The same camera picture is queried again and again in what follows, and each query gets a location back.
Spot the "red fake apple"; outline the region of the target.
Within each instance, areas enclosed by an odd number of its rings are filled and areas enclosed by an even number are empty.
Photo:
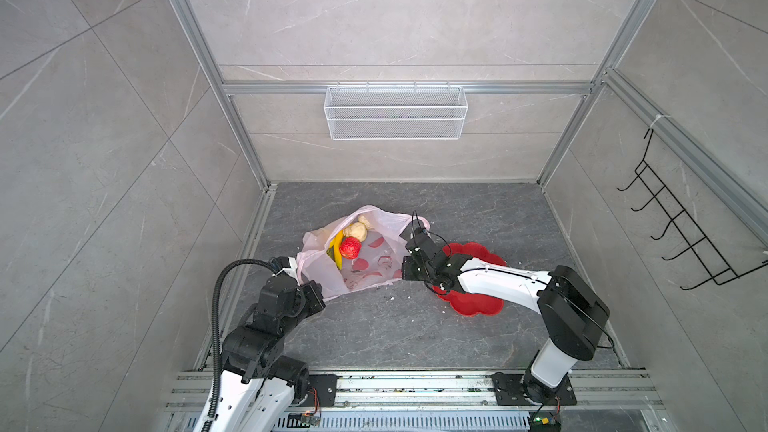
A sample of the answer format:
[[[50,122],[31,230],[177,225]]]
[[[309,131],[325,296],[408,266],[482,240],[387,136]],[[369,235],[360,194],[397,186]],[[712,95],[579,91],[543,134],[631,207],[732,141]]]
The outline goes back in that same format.
[[[362,243],[359,239],[347,236],[339,244],[339,253],[344,259],[354,260],[359,256],[361,248]]]

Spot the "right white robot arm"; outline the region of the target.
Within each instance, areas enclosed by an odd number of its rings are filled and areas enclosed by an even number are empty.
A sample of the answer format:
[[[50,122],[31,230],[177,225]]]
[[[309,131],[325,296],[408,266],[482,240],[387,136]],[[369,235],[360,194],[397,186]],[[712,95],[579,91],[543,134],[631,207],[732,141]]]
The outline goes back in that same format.
[[[528,271],[496,265],[465,253],[448,253],[424,227],[406,235],[402,262],[405,281],[424,283],[445,299],[489,297],[537,313],[548,334],[517,385],[504,373],[493,375],[497,401],[518,392],[533,404],[566,404],[568,375],[579,362],[594,358],[610,310],[572,268]]]

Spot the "pink printed plastic bag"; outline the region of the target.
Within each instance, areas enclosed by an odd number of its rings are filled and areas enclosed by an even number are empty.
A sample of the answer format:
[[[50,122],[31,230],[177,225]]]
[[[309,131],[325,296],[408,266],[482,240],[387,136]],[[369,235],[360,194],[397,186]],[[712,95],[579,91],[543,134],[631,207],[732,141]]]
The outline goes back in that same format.
[[[343,258],[338,270],[327,255],[331,239],[364,215],[373,225],[354,260]],[[406,241],[400,234],[413,227],[429,227],[429,222],[411,215],[391,213],[372,205],[359,208],[320,229],[304,234],[303,247],[296,257],[300,283],[315,281],[326,299],[387,285],[402,279],[401,265],[407,255]]]

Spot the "yellow fake banana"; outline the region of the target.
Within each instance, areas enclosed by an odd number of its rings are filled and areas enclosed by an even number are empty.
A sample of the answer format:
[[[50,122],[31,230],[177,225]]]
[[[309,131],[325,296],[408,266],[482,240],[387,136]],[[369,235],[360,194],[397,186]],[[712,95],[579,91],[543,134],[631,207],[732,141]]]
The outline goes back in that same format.
[[[344,240],[344,233],[338,232],[332,239],[327,249],[327,255],[333,259],[334,264],[338,270],[342,269],[343,256],[340,251],[341,243]]]

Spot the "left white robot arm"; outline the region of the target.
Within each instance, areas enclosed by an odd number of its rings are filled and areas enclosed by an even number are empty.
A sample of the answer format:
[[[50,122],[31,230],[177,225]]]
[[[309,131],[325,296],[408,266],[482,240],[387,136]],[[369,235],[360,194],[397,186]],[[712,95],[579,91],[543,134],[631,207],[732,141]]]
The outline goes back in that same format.
[[[224,339],[197,431],[270,431],[309,393],[308,365],[284,354],[287,335],[325,308],[322,286],[281,272],[268,279],[248,322]]]

